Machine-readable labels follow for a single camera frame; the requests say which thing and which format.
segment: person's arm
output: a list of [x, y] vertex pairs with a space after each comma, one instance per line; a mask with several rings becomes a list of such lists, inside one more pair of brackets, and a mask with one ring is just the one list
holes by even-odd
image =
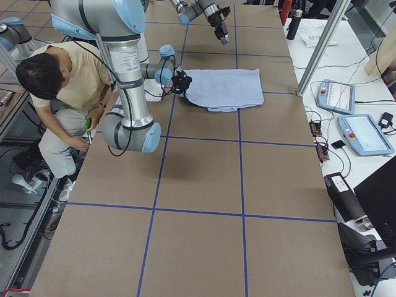
[[92, 109], [85, 117], [85, 119], [91, 118], [92, 121], [91, 127], [87, 129], [87, 131], [91, 131], [92, 129], [96, 128], [96, 126], [98, 125], [101, 116], [103, 116], [103, 113], [105, 112], [105, 108], [107, 103], [109, 102], [110, 96], [111, 96], [111, 86], [109, 85], [102, 100], [99, 102], [99, 106]]
[[70, 136], [55, 118], [51, 107], [35, 107], [38, 117], [43, 121], [45, 126], [56, 134], [63, 142], [74, 147], [77, 150], [87, 150], [89, 142], [80, 136]]

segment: black monitor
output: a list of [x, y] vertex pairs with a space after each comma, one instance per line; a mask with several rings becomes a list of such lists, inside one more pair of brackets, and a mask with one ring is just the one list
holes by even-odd
[[396, 157], [358, 184], [354, 192], [385, 245], [396, 246]]

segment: white table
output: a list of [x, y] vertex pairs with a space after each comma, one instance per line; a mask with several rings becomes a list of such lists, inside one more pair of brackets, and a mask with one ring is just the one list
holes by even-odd
[[[325, 24], [326, 20], [310, 20], [303, 19], [300, 23], [301, 26], [312, 25], [312, 24]], [[285, 34], [286, 28], [290, 23], [288, 19], [286, 25], [284, 26]], [[319, 63], [318, 69], [314, 73], [310, 87], [307, 88], [303, 95], [304, 105], [307, 106], [306, 110], [313, 110], [322, 116], [322, 119], [330, 119], [330, 112], [318, 108], [315, 103], [314, 96], [317, 95], [319, 91], [320, 81], [324, 79], [335, 80], [338, 82], [348, 83], [348, 84], [360, 84], [363, 82], [370, 82], [372, 80], [378, 79], [378, 77], [369, 76], [364, 71], [364, 66], [369, 61], [364, 48], [361, 46], [358, 38], [353, 32], [347, 21], [341, 21], [338, 28], [335, 31], [333, 39], [337, 42], [337, 45], [328, 46], [325, 54], [323, 55], [321, 62]], [[295, 67], [295, 73], [297, 80], [299, 81], [304, 73], [304, 67], [308, 64], [314, 48], [308, 48], [302, 41], [298, 32], [294, 40], [288, 40], [288, 47], [290, 50], [290, 56], [293, 59], [293, 65]], [[348, 66], [356, 62], [362, 62], [360, 64], [355, 64], [350, 67], [323, 67], [322, 66]], [[356, 101], [373, 101], [373, 100], [393, 100], [393, 96], [388, 91], [386, 85], [381, 79], [375, 80], [368, 84], [356, 85]], [[379, 121], [383, 112], [388, 112], [396, 115], [396, 104], [395, 103], [376, 103], [373, 104], [356, 104], [355, 114], [368, 113], [374, 118], [375, 121]], [[340, 114], [334, 113], [335, 118], [331, 121], [322, 122], [322, 133], [324, 137], [331, 144], [339, 139], [343, 139], [342, 133], [340, 132], [337, 124], [337, 117]], [[308, 112], [308, 120], [318, 120], [317, 114]], [[396, 136], [388, 137], [390, 143], [396, 148]], [[347, 144], [343, 147], [346, 154], [351, 160], [351, 172], [346, 177], [346, 181], [353, 189], [362, 180], [367, 178], [371, 173], [376, 171], [384, 163], [389, 161], [389, 157], [394, 156], [372, 156], [372, 157], [359, 157], [352, 151], [352, 149]], [[344, 162], [345, 169], [343, 170], [343, 175], [346, 175], [349, 170], [348, 159], [345, 153], [338, 149], [334, 150], [331, 148]], [[332, 152], [329, 153], [330, 160], [325, 161], [322, 166], [323, 175], [328, 175], [331, 173], [336, 173], [341, 171], [342, 162], [337, 158]], [[364, 235], [373, 234], [372, 231], [363, 233]], [[354, 289], [356, 296], [362, 296], [366, 290], [372, 290], [369, 286], [360, 286], [357, 282], [355, 276], [351, 273], [351, 278], [353, 280]], [[380, 282], [375, 292], [375, 297], [393, 297], [396, 292], [396, 280], [386, 280]]]

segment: black bottle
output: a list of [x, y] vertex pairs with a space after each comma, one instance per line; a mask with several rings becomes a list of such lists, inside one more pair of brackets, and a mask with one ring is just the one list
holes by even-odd
[[303, 11], [301, 9], [297, 9], [294, 16], [291, 18], [291, 22], [288, 27], [288, 33], [286, 38], [289, 40], [295, 39], [299, 22], [301, 21], [301, 16], [303, 15]]

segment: beige t-shirt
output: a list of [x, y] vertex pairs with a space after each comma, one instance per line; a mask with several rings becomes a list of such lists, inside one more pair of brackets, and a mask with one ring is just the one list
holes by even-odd
[[[89, 43], [79, 42], [96, 55], [100, 52]], [[69, 83], [62, 88], [57, 99], [78, 110], [89, 110], [99, 103], [103, 97], [106, 85], [110, 85], [110, 77], [106, 67], [87, 50], [79, 47], [73, 41], [53, 43], [36, 50], [32, 56], [44, 53], [49, 46], [62, 48], [69, 53], [72, 60], [71, 78]], [[50, 100], [44, 100], [32, 95], [33, 104], [36, 107], [50, 105]]]

